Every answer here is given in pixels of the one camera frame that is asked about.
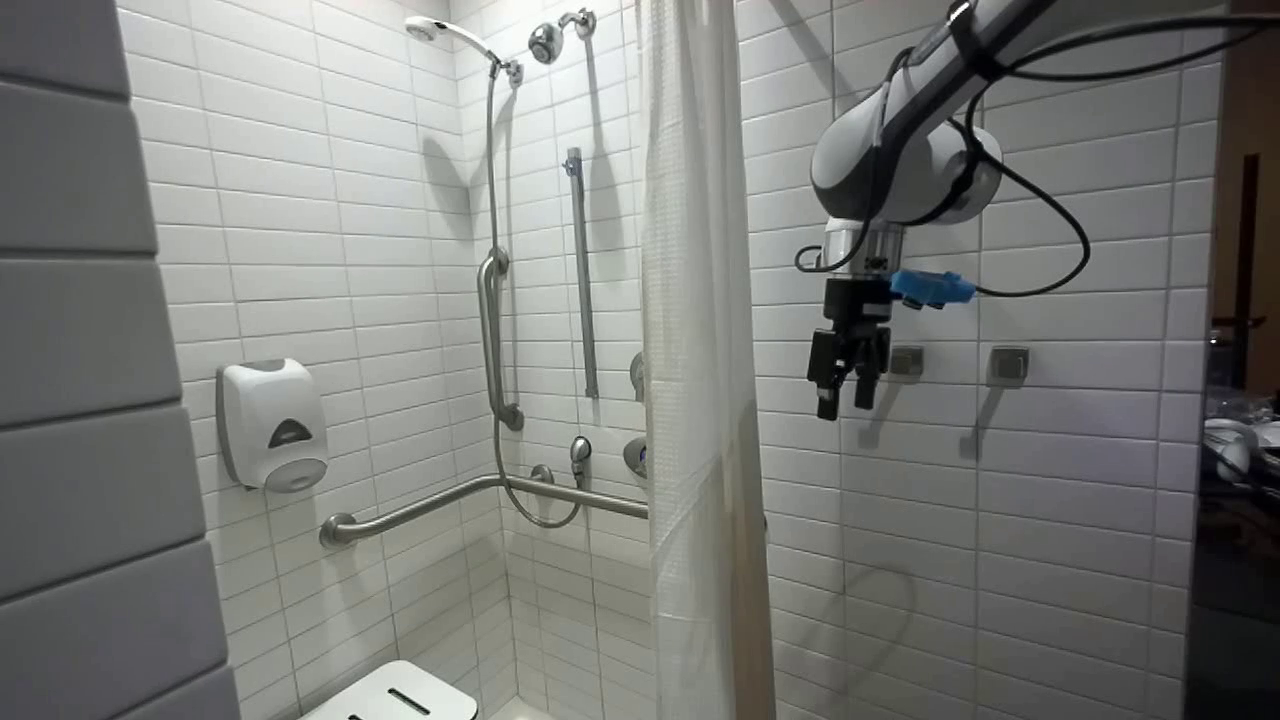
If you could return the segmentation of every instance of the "handheld shower head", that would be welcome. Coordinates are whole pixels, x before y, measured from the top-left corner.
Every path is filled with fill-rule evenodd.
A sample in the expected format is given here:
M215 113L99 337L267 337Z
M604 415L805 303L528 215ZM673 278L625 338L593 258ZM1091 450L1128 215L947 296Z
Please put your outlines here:
M512 83L525 81L525 66L522 66L515 58L495 57L495 47L488 47L480 36L471 36L469 26L448 22L448 21L442 21L442 15L410 15L410 21L403 21L403 33L410 33L410 36L420 36L420 39L437 39L442 33L446 33L446 36L455 36L455 39L465 39L471 50L488 57L494 66L507 73Z

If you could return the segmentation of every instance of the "shower curtain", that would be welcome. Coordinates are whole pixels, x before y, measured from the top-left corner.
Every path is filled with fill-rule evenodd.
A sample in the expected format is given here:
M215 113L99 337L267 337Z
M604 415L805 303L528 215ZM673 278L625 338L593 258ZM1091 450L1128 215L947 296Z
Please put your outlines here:
M663 720L770 720L737 15L641 0L644 352Z

